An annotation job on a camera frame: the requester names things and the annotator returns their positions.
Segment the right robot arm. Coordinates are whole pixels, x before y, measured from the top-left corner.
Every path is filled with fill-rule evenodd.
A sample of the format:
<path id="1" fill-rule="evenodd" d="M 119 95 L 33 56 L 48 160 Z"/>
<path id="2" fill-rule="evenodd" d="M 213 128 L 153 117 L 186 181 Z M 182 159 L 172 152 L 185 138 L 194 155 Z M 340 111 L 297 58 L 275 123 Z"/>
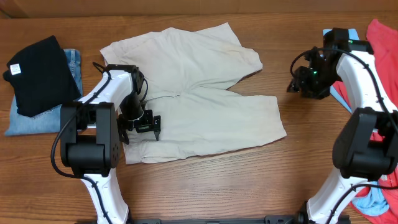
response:
<path id="1" fill-rule="evenodd" d="M 304 202 L 292 223 L 349 223 L 341 213 L 365 187 L 392 173 L 397 166 L 397 107 L 389 99 L 375 66 L 374 50 L 366 40 L 349 37 L 348 29 L 333 28 L 323 46 L 300 54 L 307 67 L 290 68 L 289 92 L 321 100 L 332 85 L 345 85 L 352 114 L 333 145 L 330 175 L 315 196 Z"/>

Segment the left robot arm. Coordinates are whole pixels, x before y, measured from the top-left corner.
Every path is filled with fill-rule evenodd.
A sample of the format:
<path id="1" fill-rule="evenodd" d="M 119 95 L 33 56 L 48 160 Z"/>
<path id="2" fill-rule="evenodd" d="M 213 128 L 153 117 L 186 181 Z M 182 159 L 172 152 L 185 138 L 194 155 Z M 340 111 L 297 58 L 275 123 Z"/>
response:
<path id="1" fill-rule="evenodd" d="M 159 137 L 161 117 L 144 109 L 139 95 L 147 80 L 139 67 L 94 66 L 102 74 L 101 81 L 82 99 L 61 107 L 61 129 L 53 143 L 51 163 L 58 174 L 66 176 L 54 159 L 59 146 L 63 165 L 72 170 L 69 177 L 81 180 L 90 194 L 96 223 L 132 223 L 116 177 L 121 144 L 129 144 L 130 131 Z"/>

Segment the beige cotton shorts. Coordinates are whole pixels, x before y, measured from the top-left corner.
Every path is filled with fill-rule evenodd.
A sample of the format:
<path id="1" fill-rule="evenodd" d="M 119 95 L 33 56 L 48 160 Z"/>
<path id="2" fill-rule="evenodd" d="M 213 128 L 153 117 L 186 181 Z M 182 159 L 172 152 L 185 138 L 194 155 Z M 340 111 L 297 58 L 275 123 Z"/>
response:
<path id="1" fill-rule="evenodd" d="M 101 54 L 106 63 L 139 67 L 148 82 L 146 108 L 161 117 L 159 137 L 128 133 L 127 164 L 221 154 L 286 136 L 275 96 L 231 91 L 263 65 L 227 23 L 195 32 L 149 32 L 113 42 Z"/>

